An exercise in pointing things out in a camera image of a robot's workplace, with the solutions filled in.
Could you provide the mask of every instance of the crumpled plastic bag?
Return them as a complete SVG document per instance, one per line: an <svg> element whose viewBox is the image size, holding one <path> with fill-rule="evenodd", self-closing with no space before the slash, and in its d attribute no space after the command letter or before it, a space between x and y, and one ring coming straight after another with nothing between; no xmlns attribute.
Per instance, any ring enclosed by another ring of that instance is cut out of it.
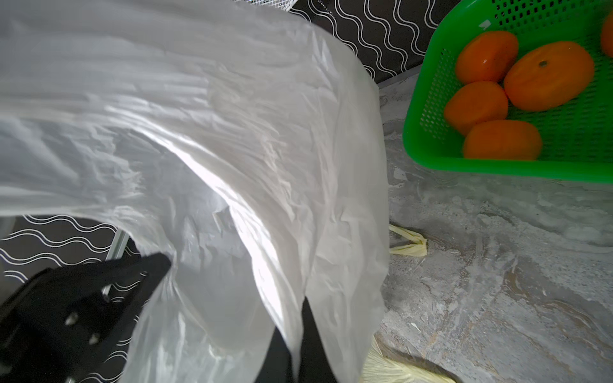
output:
<svg viewBox="0 0 613 383"><path fill-rule="evenodd" d="M0 214L109 222L173 267L124 382L250 382L310 301L356 382L383 315L378 89L302 19L227 0L0 3Z"/></svg>

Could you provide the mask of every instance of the orange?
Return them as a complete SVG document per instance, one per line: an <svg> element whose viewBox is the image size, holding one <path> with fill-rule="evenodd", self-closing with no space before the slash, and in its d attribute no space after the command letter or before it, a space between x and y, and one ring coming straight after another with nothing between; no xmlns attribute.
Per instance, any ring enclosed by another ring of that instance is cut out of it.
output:
<svg viewBox="0 0 613 383"><path fill-rule="evenodd" d="M613 57L613 12L604 19L603 31L600 34L600 47L608 57Z"/></svg>
<svg viewBox="0 0 613 383"><path fill-rule="evenodd" d="M464 140L464 158L535 160L543 141L524 121L500 119L475 125Z"/></svg>
<svg viewBox="0 0 613 383"><path fill-rule="evenodd" d="M443 116L449 125L466 136L478 123L505 119L509 100L504 89L492 81L477 81L463 86L449 100Z"/></svg>
<svg viewBox="0 0 613 383"><path fill-rule="evenodd" d="M504 90L516 107L539 112L574 99L593 78L590 54L577 43L559 41L516 62L504 78Z"/></svg>
<svg viewBox="0 0 613 383"><path fill-rule="evenodd" d="M484 32L475 37L458 56L455 75L463 84L475 81L499 82L511 68L519 43L507 31Z"/></svg>

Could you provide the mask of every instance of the green plastic basket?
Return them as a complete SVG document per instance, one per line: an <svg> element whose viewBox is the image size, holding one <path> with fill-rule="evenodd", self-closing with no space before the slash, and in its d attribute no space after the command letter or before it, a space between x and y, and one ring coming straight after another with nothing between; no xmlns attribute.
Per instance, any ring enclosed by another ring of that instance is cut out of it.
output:
<svg viewBox="0 0 613 383"><path fill-rule="evenodd" d="M602 0L463 0L436 29L405 121L406 152L438 170L540 176L613 183L613 59L600 51L600 28L610 2ZM577 98L545 112L509 107L508 119L534 124L543 138L538 161L464 159L463 137L443 119L460 89L455 60L479 33L504 29L519 40L519 56L570 40L592 56L596 74Z"/></svg>

